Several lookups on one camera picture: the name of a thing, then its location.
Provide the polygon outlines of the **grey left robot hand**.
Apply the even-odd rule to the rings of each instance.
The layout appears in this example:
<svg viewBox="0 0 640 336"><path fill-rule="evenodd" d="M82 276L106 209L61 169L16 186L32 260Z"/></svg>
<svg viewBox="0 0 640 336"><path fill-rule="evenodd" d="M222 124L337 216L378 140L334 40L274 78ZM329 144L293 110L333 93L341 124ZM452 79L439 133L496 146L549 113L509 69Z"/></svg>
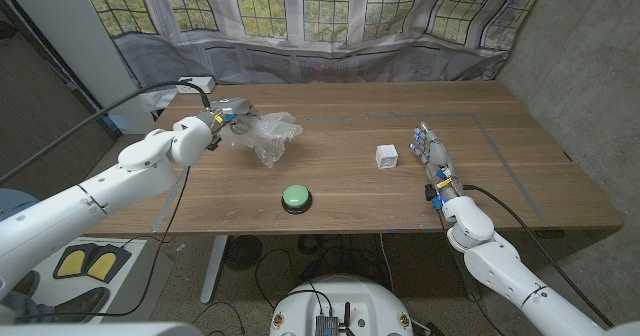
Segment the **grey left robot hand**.
<svg viewBox="0 0 640 336"><path fill-rule="evenodd" d="M210 102L207 112L212 115L210 131L217 134L224 127L232 133L244 135L252 129L252 125L260 118L253 103L244 97L233 97Z"/></svg>

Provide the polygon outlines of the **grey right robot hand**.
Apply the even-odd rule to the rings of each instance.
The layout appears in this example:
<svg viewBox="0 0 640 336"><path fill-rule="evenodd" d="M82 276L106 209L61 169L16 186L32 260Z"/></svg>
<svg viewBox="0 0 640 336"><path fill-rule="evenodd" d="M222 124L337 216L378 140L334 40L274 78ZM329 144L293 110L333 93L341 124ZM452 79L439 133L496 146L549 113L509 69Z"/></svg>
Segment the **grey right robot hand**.
<svg viewBox="0 0 640 336"><path fill-rule="evenodd" d="M435 132L422 121L414 130L411 151L424 164L427 185L425 196L436 209L456 197L464 195L457 180L454 162Z"/></svg>

